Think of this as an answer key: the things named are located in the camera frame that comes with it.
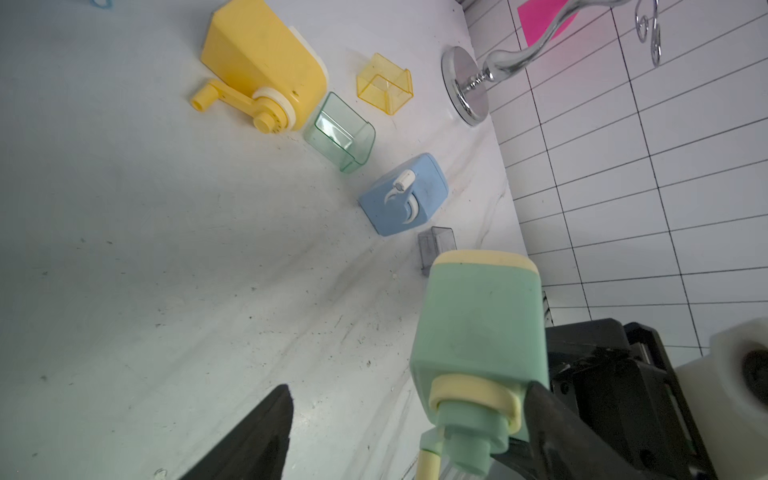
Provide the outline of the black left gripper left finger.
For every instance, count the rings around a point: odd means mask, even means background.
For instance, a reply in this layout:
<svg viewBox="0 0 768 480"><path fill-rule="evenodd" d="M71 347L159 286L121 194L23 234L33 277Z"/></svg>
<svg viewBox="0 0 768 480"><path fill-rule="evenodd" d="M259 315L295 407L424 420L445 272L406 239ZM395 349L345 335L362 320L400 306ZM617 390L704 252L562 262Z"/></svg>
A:
<svg viewBox="0 0 768 480"><path fill-rule="evenodd" d="M294 413L289 387L275 387L183 477L280 479Z"/></svg>

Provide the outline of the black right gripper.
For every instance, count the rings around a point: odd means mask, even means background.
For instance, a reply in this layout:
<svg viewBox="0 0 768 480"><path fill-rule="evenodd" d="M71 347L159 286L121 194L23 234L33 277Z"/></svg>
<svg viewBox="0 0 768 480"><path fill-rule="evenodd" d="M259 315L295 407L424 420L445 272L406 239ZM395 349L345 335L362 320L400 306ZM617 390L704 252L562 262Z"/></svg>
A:
<svg viewBox="0 0 768 480"><path fill-rule="evenodd" d="M716 473L658 333L602 319L546 330L546 386L586 422L618 423L630 456L656 479L714 479ZM528 441L494 455L524 477Z"/></svg>

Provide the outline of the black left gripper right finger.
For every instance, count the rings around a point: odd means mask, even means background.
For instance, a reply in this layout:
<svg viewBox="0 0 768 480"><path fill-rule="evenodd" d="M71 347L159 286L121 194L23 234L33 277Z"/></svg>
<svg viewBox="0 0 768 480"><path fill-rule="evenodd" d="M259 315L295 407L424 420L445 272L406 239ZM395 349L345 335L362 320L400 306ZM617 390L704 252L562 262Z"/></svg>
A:
<svg viewBox="0 0 768 480"><path fill-rule="evenodd" d="M630 456L618 423L600 414L584 421L543 384L532 381L524 398L528 429L526 479L656 479Z"/></svg>

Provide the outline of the mint green pencil sharpener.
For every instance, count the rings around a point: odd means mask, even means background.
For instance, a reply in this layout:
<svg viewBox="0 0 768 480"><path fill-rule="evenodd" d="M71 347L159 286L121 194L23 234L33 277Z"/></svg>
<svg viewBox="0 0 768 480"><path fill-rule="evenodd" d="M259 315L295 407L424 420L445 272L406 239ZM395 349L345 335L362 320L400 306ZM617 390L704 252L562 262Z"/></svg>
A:
<svg viewBox="0 0 768 480"><path fill-rule="evenodd" d="M549 382L536 265L502 251L440 254L430 269L410 372L433 426L421 436L416 478L437 478L444 458L484 477L510 440L528 442L527 389Z"/></svg>

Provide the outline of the clear mint sharpener tray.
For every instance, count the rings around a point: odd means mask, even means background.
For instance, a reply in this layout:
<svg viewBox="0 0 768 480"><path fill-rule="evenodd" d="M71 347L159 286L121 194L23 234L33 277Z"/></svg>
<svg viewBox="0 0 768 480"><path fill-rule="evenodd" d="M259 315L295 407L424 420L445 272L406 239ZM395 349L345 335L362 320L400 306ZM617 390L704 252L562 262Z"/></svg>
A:
<svg viewBox="0 0 768 480"><path fill-rule="evenodd" d="M376 130L335 92L329 92L303 138L341 173L351 174L368 162Z"/></svg>

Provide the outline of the clear yellow sharpener tray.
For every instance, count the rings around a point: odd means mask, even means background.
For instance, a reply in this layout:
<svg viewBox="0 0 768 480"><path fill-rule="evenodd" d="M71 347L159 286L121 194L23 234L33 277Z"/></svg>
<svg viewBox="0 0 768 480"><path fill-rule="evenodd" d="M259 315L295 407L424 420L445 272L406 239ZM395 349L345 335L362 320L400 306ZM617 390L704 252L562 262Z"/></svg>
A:
<svg viewBox="0 0 768 480"><path fill-rule="evenodd" d="M411 72L379 53L356 76L357 97L387 115L395 115L413 96Z"/></svg>

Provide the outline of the yellow pencil sharpener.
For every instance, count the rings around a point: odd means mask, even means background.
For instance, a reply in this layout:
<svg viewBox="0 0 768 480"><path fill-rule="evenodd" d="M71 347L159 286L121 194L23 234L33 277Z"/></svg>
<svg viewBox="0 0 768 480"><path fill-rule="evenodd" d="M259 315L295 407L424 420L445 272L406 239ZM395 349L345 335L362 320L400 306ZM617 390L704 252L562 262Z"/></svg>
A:
<svg viewBox="0 0 768 480"><path fill-rule="evenodd" d="M329 86L314 49L264 1L230 1L216 10L201 61L215 77L192 96L192 107L204 112L222 101L264 134L300 130Z"/></svg>

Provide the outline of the clear grey sharpener tray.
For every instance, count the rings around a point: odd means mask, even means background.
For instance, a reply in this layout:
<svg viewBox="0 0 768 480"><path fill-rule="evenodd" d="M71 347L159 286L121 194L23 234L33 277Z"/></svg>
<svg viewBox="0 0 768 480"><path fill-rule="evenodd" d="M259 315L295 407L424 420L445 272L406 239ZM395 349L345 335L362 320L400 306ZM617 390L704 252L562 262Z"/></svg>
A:
<svg viewBox="0 0 768 480"><path fill-rule="evenodd" d="M421 258L421 273L428 277L437 257L457 249L454 232L449 227L433 226L417 236Z"/></svg>

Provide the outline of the chrome cup holder stand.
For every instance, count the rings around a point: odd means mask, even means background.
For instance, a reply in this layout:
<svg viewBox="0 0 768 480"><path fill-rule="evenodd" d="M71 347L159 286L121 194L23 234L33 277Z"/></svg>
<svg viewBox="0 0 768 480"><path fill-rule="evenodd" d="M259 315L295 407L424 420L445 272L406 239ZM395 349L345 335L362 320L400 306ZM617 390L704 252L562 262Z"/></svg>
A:
<svg viewBox="0 0 768 480"><path fill-rule="evenodd" d="M496 43L484 50L449 46L441 55L441 73L450 115L470 128L495 111L492 100L502 83L521 81L538 107L570 98L573 107L588 93L600 95L621 86L618 68L626 61L626 45L637 41L661 65L661 21L670 1L567 1L559 22L575 9L577 16L557 38L553 23L533 48L525 40L517 8L526 1L462 1L467 24Z"/></svg>

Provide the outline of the magenta plastic goblet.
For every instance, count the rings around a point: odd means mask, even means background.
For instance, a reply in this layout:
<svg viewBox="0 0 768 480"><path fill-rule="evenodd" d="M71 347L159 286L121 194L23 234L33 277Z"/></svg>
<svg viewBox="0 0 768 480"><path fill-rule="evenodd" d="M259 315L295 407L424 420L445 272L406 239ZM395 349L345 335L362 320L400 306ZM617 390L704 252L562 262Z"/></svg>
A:
<svg viewBox="0 0 768 480"><path fill-rule="evenodd" d="M529 0L517 8L520 25L529 48L533 48L545 37L549 27L556 23L557 29L551 39L562 34L577 16L575 9L570 16L559 22L560 11L568 5L565 0Z"/></svg>

